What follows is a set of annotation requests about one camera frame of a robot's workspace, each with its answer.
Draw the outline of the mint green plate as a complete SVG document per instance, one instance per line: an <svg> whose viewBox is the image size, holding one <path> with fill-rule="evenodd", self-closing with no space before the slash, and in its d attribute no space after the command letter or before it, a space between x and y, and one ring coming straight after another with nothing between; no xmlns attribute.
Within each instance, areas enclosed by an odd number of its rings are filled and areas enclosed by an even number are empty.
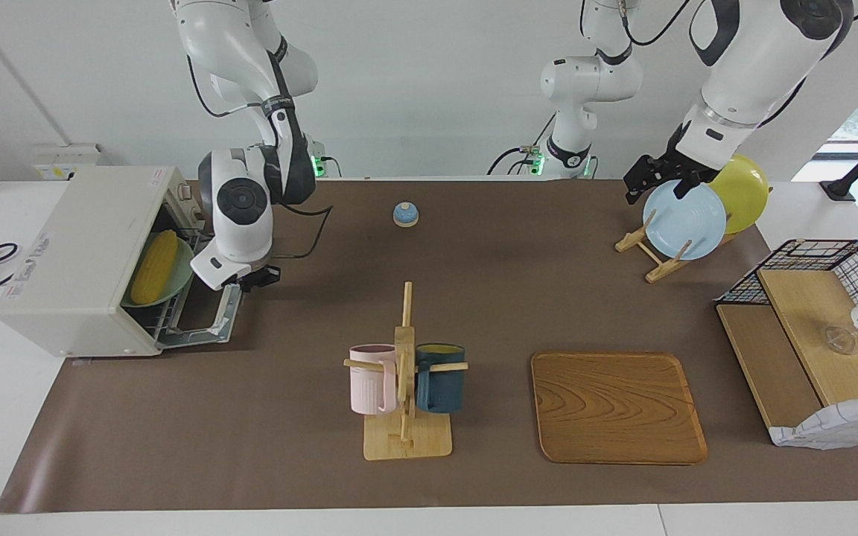
<svg viewBox="0 0 858 536"><path fill-rule="evenodd" d="M160 305L166 301L170 301L174 296L177 296L180 292L182 292L190 280L193 278L194 272L191 270L191 259L194 257L194 252L191 250L191 245L188 244L186 240L182 240L182 238L177 238L177 253L176 260L171 266L171 271L169 274L169 278L165 281L164 287L162 289L161 294L155 301L150 301L149 303L139 304L136 303L130 298L130 292L132 292L132 287L134 282L136 282L137 275L139 275L140 265L143 264L143 260L147 251L152 247L153 241L157 238L157 235L160 233L150 233L147 236L147 240L142 247L141 254L139 256L139 261L137 261L136 268L133 270L133 274L130 276L129 284L122 296L120 301L120 305L126 308L144 308L144 307L153 307Z"/></svg>

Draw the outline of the glass oven door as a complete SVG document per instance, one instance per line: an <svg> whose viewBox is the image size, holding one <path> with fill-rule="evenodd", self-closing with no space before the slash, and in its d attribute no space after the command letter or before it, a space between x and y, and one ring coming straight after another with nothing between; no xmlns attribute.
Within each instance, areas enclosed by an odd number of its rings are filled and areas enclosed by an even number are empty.
<svg viewBox="0 0 858 536"><path fill-rule="evenodd" d="M208 327L193 330L180 328L179 321L186 309L191 284L163 305L162 312L152 327L150 335L161 350L187 348L202 344L226 343L232 335L239 307L243 302L243 290L239 284L223 288L214 321Z"/></svg>

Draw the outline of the yellow corn cob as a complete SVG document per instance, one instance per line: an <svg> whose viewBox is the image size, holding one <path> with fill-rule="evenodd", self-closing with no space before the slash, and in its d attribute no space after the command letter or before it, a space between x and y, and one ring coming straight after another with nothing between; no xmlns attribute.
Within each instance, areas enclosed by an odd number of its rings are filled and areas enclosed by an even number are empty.
<svg viewBox="0 0 858 536"><path fill-rule="evenodd" d="M130 301L138 306L148 305L162 296L171 277L179 238L173 230L158 234L147 248L130 286Z"/></svg>

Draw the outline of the metal oven rack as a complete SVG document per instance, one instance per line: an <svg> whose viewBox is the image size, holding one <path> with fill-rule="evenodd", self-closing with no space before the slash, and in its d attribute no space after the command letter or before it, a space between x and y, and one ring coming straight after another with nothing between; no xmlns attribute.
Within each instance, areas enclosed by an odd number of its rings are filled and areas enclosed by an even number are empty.
<svg viewBox="0 0 858 536"><path fill-rule="evenodd" d="M200 242L202 238L202 231L200 229L195 228L178 228L171 229L177 233L177 237L182 238L182 240L186 240L188 244L191 245L191 250L193 250L195 255L195 247L197 247L198 242ZM153 306L153 307L144 307L144 308L125 308L132 317L139 322L144 330L146 330L149 334L152 331L152 327L156 324L156 320L158 316L162 312L163 305L166 302Z"/></svg>

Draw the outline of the white toaster oven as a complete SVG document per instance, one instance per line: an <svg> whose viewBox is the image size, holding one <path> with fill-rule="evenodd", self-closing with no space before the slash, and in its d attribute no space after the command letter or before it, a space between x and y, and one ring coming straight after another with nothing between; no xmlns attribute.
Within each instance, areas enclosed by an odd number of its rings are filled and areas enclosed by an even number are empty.
<svg viewBox="0 0 858 536"><path fill-rule="evenodd" d="M122 306L156 230L201 229L173 166L79 170L0 298L0 322L57 357L149 357L156 338Z"/></svg>

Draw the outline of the light blue plate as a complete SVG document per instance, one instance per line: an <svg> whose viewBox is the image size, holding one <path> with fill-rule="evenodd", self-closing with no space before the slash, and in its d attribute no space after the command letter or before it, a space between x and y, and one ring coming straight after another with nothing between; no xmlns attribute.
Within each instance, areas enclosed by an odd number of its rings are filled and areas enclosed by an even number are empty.
<svg viewBox="0 0 858 536"><path fill-rule="evenodd" d="M728 218L724 203L706 184L691 189L682 198L674 192L678 180L661 184L646 198L641 220L645 223L647 240L663 255L675 257L690 243L682 261L693 261L711 254L724 237Z"/></svg>

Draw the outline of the yellow plate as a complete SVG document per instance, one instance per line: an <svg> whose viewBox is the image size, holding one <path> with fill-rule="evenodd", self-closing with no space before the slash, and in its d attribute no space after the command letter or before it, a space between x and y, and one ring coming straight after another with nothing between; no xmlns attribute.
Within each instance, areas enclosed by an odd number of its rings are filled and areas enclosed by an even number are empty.
<svg viewBox="0 0 858 536"><path fill-rule="evenodd" d="M724 204L726 235L745 231L766 210L769 181L763 169L746 156L732 156L708 187Z"/></svg>

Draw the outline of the wooden plate rack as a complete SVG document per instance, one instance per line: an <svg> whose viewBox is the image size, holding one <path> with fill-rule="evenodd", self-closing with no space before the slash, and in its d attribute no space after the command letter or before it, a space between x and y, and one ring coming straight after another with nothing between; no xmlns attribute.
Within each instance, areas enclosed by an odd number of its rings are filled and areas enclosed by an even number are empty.
<svg viewBox="0 0 858 536"><path fill-rule="evenodd" d="M770 186L770 194L772 194L773 187ZM648 220L644 223L641 221L640 227L637 227L635 230L630 231L629 233L625 233L623 237L621 237L618 241L615 242L614 248L617 253L624 253L629 251L630 249L638 249L647 255L651 261L654 263L654 267L650 269L644 275L644 279L648 284L656 284L656 282L661 281L661 279L665 279L668 275L674 274L674 272L678 272L681 268L684 268L685 265L691 264L691 262L697 261L698 259L693 259L693 261L682 261L681 255L684 254L684 251L687 250L690 243L684 245L681 248L680 253L675 255L675 257L667 257L667 255L661 254L648 240L646 237L646 228L647 225L651 223L654 216L650 216ZM726 235L722 238L722 241L719 242L719 246L715 248L716 251L718 248L728 244L728 242L734 240L738 237L739 234Z"/></svg>

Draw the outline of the brown table mat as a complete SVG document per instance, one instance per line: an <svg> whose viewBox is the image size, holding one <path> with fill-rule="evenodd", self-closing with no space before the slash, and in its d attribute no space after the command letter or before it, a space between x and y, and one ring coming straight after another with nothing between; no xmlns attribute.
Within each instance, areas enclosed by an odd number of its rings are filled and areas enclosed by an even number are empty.
<svg viewBox="0 0 858 536"><path fill-rule="evenodd" d="M64 363L0 513L858 500L858 447L772 445L713 309L769 254L757 231L651 285L613 247L640 219L617 181L329 181L310 203L334 206L319 247L243 299L228 343ZM405 281L418 341L467 350L464 408L450 456L368 462L343 359L391 340ZM708 457L549 462L538 351L677 356Z"/></svg>

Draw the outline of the pink mug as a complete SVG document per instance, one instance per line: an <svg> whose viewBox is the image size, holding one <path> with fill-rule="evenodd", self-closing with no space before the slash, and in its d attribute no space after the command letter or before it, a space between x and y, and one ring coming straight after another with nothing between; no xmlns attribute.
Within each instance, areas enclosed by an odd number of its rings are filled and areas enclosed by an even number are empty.
<svg viewBox="0 0 858 536"><path fill-rule="evenodd" d="M349 371L350 407L357 414L386 415L396 411L396 357L393 344L358 344L349 349L355 362L384 364L370 370L351 367Z"/></svg>

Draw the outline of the dark blue mug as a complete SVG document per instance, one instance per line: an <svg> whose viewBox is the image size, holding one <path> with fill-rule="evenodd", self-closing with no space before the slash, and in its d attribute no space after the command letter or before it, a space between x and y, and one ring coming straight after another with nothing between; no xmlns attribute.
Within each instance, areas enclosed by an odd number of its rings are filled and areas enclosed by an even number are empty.
<svg viewBox="0 0 858 536"><path fill-rule="evenodd" d="M465 349L457 344L416 346L416 407L423 412L450 414L463 407L463 371L430 371L433 364L465 363Z"/></svg>

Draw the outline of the small clear glass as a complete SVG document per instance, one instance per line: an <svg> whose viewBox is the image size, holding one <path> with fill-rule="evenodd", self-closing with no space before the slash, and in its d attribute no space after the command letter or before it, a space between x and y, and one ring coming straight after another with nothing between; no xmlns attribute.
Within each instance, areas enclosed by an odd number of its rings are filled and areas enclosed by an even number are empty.
<svg viewBox="0 0 858 536"><path fill-rule="evenodd" d="M858 336L855 329L847 329L837 325L827 325L823 328L825 345L835 353L854 355L857 349Z"/></svg>

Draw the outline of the wooden tray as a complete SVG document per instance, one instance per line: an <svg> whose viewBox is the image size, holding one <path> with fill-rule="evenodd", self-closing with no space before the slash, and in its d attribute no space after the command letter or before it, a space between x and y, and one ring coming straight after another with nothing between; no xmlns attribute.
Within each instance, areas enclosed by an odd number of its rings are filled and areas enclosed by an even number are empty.
<svg viewBox="0 0 858 536"><path fill-rule="evenodd" d="M541 351L530 360L538 442L555 464L689 466L708 445L681 360Z"/></svg>

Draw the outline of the white checked cloth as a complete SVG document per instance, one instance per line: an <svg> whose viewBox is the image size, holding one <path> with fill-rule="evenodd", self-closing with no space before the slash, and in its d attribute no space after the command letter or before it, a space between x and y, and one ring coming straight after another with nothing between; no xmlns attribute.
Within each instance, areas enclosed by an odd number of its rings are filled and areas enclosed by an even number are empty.
<svg viewBox="0 0 858 536"><path fill-rule="evenodd" d="M858 399L828 405L796 427L770 427L767 431L776 447L858 447Z"/></svg>

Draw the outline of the white wall socket box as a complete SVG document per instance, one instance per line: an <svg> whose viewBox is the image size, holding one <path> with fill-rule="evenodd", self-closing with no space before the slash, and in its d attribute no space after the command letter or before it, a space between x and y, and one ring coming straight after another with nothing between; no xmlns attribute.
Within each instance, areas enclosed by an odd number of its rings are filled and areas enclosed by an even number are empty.
<svg viewBox="0 0 858 536"><path fill-rule="evenodd" d="M47 181L67 181L73 179L81 168L109 163L108 156L102 153L98 144L33 146L33 169L40 179Z"/></svg>

